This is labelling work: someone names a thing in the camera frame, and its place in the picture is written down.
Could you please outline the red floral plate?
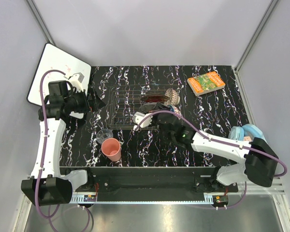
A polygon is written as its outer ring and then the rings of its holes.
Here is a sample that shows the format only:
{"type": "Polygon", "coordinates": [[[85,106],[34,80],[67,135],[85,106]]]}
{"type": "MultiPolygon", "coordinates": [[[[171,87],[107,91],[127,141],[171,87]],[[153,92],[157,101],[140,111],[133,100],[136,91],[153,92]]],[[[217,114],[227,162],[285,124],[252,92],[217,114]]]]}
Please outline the red floral plate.
{"type": "Polygon", "coordinates": [[[141,102],[166,102],[170,98],[162,94],[147,94],[140,98],[141,102]]]}

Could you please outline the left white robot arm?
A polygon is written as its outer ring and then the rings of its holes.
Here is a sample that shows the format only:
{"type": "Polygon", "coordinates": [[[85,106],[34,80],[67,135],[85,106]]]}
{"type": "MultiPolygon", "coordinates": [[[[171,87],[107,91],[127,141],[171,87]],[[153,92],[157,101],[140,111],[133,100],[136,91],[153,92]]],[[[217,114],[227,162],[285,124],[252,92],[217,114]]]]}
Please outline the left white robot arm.
{"type": "Polygon", "coordinates": [[[22,192],[35,206],[66,204],[78,188],[83,191],[94,188],[95,180],[87,170],[61,176],[61,142],[71,113],[96,112],[105,106],[92,86],[77,90],[70,81],[54,81],[48,84],[48,89],[38,112],[41,136],[36,163],[30,178],[21,182],[22,192]]]}

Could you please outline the red white patterned bowl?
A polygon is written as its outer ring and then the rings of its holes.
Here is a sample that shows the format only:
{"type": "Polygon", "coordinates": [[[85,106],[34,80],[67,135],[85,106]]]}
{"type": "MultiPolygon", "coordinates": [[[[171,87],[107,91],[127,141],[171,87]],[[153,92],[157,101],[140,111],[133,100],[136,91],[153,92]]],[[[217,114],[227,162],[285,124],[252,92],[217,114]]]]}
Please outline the red white patterned bowl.
{"type": "Polygon", "coordinates": [[[167,99],[164,102],[166,105],[177,106],[180,102],[180,97],[178,93],[172,88],[166,90],[165,97],[167,99]]]}

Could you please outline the clear glass plate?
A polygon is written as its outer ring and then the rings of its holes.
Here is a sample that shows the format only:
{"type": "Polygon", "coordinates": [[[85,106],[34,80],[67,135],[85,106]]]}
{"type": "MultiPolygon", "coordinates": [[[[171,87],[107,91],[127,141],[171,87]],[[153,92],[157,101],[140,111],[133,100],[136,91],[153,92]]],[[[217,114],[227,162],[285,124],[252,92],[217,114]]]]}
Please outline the clear glass plate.
{"type": "Polygon", "coordinates": [[[150,114],[160,110],[173,111],[174,108],[171,105],[164,105],[161,102],[146,102],[141,105],[140,110],[144,114],[150,114]]]}

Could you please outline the blue triangle pattern bowl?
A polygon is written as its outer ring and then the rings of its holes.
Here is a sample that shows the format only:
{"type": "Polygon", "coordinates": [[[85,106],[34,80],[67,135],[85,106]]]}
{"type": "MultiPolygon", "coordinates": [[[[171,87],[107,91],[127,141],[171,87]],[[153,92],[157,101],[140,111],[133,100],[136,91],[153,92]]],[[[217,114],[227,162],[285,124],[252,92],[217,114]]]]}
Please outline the blue triangle pattern bowl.
{"type": "Polygon", "coordinates": [[[175,112],[177,115],[182,115],[180,110],[176,106],[172,106],[172,111],[175,112]]]}

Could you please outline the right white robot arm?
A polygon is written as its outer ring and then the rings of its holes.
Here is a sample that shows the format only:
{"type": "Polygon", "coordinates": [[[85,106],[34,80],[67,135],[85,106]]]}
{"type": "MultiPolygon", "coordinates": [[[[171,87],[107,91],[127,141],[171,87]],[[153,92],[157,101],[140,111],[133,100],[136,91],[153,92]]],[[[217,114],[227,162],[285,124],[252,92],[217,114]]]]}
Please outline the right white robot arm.
{"type": "Polygon", "coordinates": [[[168,132],[176,146],[234,161],[234,165],[215,169],[210,179],[210,187],[214,191],[219,192],[230,184],[245,181],[269,188],[277,176],[280,160],[262,138],[244,141],[215,136],[197,129],[182,115],[170,110],[156,110],[149,114],[136,112],[133,122],[135,131],[154,124],[168,132]]]}

